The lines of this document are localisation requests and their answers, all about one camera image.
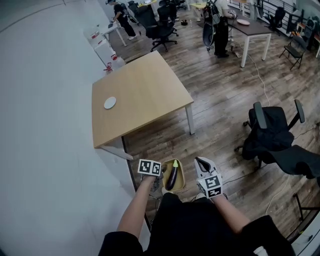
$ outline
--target person in black clothes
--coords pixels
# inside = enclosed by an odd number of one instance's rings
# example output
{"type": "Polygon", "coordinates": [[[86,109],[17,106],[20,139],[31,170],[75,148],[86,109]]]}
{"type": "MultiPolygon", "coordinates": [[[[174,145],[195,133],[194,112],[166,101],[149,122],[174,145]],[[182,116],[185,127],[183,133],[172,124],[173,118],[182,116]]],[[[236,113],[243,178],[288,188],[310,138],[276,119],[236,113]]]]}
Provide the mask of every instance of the person in black clothes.
{"type": "Polygon", "coordinates": [[[128,17],[126,16],[121,4],[117,3],[116,0],[107,0],[107,3],[113,6],[115,17],[111,22],[118,20],[120,25],[124,28],[125,32],[128,34],[128,39],[132,40],[136,37],[136,33],[132,26],[128,22],[128,17]]]}
{"type": "MultiPolygon", "coordinates": [[[[138,238],[154,180],[153,176],[143,178],[117,231],[104,237],[99,256],[143,253],[138,238]]],[[[193,253],[201,256],[295,255],[270,216],[251,222],[223,195],[209,200],[201,193],[194,202],[182,203],[170,192],[163,195],[145,253],[162,256],[193,253]]]]}
{"type": "Polygon", "coordinates": [[[219,23],[214,25],[214,55],[220,58],[227,58],[229,55],[226,51],[229,37],[228,19],[234,19],[234,16],[229,13],[229,7],[226,0],[216,0],[215,6],[219,12],[219,23]]]}

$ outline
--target desk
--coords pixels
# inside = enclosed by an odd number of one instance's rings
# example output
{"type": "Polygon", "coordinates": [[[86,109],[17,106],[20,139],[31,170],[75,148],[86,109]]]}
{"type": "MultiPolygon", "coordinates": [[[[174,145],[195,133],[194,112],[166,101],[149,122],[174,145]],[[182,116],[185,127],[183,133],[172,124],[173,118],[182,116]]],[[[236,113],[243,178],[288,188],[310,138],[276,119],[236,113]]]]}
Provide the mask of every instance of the desk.
{"type": "Polygon", "coordinates": [[[238,13],[237,19],[246,20],[246,21],[250,22],[250,25],[246,26],[246,25],[239,24],[236,20],[234,21],[233,19],[228,19],[228,25],[230,27],[242,32],[246,36],[244,48],[243,48],[241,67],[244,68],[245,64],[246,64],[250,38],[257,38],[257,37],[265,37],[266,36],[265,47],[264,47],[264,51],[262,54],[262,60],[264,61],[266,59],[269,44],[270,44],[271,31],[267,27],[261,25],[259,22],[251,20],[251,19],[249,19],[239,13],[238,13]]]}
{"type": "Polygon", "coordinates": [[[120,37],[121,42],[122,42],[123,45],[126,47],[127,45],[126,45],[123,37],[121,36],[121,34],[120,34],[120,32],[119,32],[118,24],[117,24],[116,22],[113,23],[113,26],[110,27],[110,28],[108,28],[108,26],[103,26],[103,27],[99,28],[100,34],[103,35],[104,37],[106,37],[107,34],[109,34],[110,32],[112,32],[112,31],[114,31],[114,30],[117,32],[118,36],[120,37]]]}
{"type": "Polygon", "coordinates": [[[197,12],[197,9],[203,10],[207,5],[207,2],[197,2],[197,3],[190,3],[190,6],[193,11],[193,16],[197,19],[201,19],[201,15],[197,12]]]}
{"type": "MultiPolygon", "coordinates": [[[[301,24],[301,23],[298,23],[298,24],[296,25],[296,30],[300,31],[299,28],[301,28],[301,31],[303,31],[303,30],[305,30],[305,27],[306,27],[306,25],[301,24]]],[[[319,42],[319,48],[318,48],[318,51],[317,51],[317,53],[316,53],[316,55],[315,55],[315,57],[318,58],[318,56],[319,56],[319,54],[320,54],[320,37],[317,36],[317,35],[314,35],[314,39],[319,42]]]]}
{"type": "Polygon", "coordinates": [[[132,160],[122,150],[104,145],[182,108],[190,134],[194,134],[193,102],[158,51],[151,52],[93,84],[93,146],[132,160]],[[112,96],[116,98],[114,107],[105,109],[106,99],[112,96]]]}
{"type": "Polygon", "coordinates": [[[149,5],[155,4],[156,2],[157,2],[157,0],[153,0],[153,1],[148,2],[148,3],[140,4],[140,5],[138,5],[138,7],[141,7],[141,6],[149,6],[149,5]]]}

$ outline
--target folding chair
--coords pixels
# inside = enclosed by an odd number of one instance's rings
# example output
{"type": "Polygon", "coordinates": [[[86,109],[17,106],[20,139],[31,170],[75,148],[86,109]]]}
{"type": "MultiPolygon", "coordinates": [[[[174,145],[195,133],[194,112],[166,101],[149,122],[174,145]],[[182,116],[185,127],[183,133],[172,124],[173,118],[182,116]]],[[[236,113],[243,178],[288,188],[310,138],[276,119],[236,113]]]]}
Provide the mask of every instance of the folding chair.
{"type": "Polygon", "coordinates": [[[292,40],[290,41],[290,43],[288,45],[284,46],[284,51],[281,53],[281,55],[279,56],[279,58],[282,56],[282,54],[285,53],[285,51],[288,51],[288,57],[285,56],[288,60],[290,55],[292,57],[294,57],[296,59],[296,62],[293,64],[293,66],[290,68],[290,70],[292,70],[292,68],[299,62],[299,69],[301,66],[301,62],[302,62],[302,57],[305,53],[305,51],[307,50],[307,44],[306,42],[303,40],[302,37],[295,35],[292,40]],[[299,52],[296,50],[296,48],[294,48],[291,44],[292,42],[297,43],[298,47],[301,47],[303,49],[303,52],[299,52]]]}

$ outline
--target yellow bowl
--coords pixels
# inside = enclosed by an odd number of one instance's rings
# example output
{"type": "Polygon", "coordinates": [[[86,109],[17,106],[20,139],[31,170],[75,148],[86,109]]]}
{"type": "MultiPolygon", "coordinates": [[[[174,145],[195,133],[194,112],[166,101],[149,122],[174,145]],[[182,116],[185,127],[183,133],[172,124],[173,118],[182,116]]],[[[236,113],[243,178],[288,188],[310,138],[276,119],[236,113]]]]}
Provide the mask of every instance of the yellow bowl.
{"type": "Polygon", "coordinates": [[[168,160],[168,161],[165,161],[162,163],[162,166],[167,165],[166,171],[163,173],[163,179],[162,179],[163,186],[166,187],[166,184],[167,184],[168,179],[170,177],[170,174],[172,171],[172,166],[174,165],[175,160],[177,160],[177,162],[178,162],[178,173],[177,173],[173,188],[171,190],[169,190],[171,192],[178,191],[185,186],[184,169],[182,167],[181,162],[178,159],[171,159],[171,160],[168,160]]]}

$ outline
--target red object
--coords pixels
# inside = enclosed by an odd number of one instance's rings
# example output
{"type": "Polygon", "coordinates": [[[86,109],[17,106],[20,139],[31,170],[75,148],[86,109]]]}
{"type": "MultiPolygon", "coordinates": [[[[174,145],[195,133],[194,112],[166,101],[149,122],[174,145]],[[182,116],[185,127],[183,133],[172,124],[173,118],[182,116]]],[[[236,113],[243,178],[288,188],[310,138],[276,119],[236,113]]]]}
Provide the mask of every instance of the red object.
{"type": "Polygon", "coordinates": [[[106,71],[107,74],[110,74],[113,71],[111,62],[108,62],[104,71],[106,71]]]}
{"type": "Polygon", "coordinates": [[[114,55],[111,56],[111,59],[112,59],[113,61],[115,61],[116,59],[118,59],[118,56],[114,54],[114,55]]]}

